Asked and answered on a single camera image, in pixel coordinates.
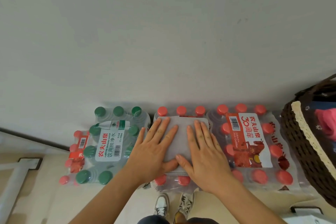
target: person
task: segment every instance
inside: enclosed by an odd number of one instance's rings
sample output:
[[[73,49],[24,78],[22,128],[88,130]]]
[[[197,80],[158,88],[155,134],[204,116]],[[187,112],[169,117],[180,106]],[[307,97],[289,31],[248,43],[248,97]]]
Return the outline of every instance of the person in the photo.
[[[166,150],[178,130],[175,125],[165,134],[170,118],[158,118],[144,139],[142,128],[130,157],[121,171],[73,218],[69,224],[114,223],[133,192],[164,173],[181,165],[190,178],[205,192],[214,194],[239,223],[285,223],[271,209],[258,200],[231,173],[229,163],[205,123],[195,121],[195,135],[187,127],[187,140],[191,151],[191,163],[183,156],[163,162]],[[182,194],[175,223],[216,223],[212,219],[188,218],[194,197]],[[168,224],[169,198],[161,194],[155,204],[154,215],[145,217],[138,224]]]

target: barcode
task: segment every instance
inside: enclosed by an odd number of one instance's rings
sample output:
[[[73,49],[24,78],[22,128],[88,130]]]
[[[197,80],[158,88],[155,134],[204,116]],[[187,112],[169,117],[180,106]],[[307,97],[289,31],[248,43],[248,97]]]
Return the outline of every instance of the barcode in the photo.
[[[120,155],[120,147],[121,147],[121,145],[116,145],[115,146],[115,150],[114,150],[114,156],[115,157],[119,157],[119,155]]]
[[[78,149],[83,149],[85,145],[86,137],[81,138],[81,142],[79,143]]]
[[[240,126],[239,122],[237,120],[236,116],[229,116],[230,122],[231,122],[231,127],[232,131],[240,131]]]

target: woven basket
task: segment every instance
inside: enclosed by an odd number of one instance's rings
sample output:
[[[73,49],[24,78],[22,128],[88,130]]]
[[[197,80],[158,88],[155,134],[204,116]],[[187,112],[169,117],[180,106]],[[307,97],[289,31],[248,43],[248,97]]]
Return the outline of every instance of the woven basket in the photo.
[[[296,93],[281,113],[281,126],[310,184],[336,207],[336,153],[310,103],[336,102],[336,74]]]

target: shoe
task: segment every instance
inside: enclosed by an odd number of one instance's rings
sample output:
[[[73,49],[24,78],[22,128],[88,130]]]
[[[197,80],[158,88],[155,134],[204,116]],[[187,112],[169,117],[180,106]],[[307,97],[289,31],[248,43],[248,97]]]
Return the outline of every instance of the shoe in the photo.
[[[180,206],[178,208],[178,211],[185,216],[186,220],[188,219],[188,215],[191,209],[193,208],[194,201],[195,201],[195,193],[193,193],[192,195],[183,193],[181,195]]]
[[[162,193],[158,196],[155,208],[154,208],[154,215],[161,215],[162,217],[166,218],[169,211],[169,197],[166,193]]]

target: person's left hand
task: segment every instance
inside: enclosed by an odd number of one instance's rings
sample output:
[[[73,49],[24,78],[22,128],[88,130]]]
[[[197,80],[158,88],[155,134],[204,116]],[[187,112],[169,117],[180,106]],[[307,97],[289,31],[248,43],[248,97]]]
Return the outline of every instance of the person's left hand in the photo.
[[[139,184],[148,183],[164,173],[173,171],[179,165],[175,158],[169,162],[163,162],[166,151],[179,128],[178,125],[175,125],[160,142],[169,122],[169,117],[162,123],[158,118],[149,129],[145,140],[146,128],[140,130],[135,146],[124,167],[131,172],[132,179],[137,179]]]

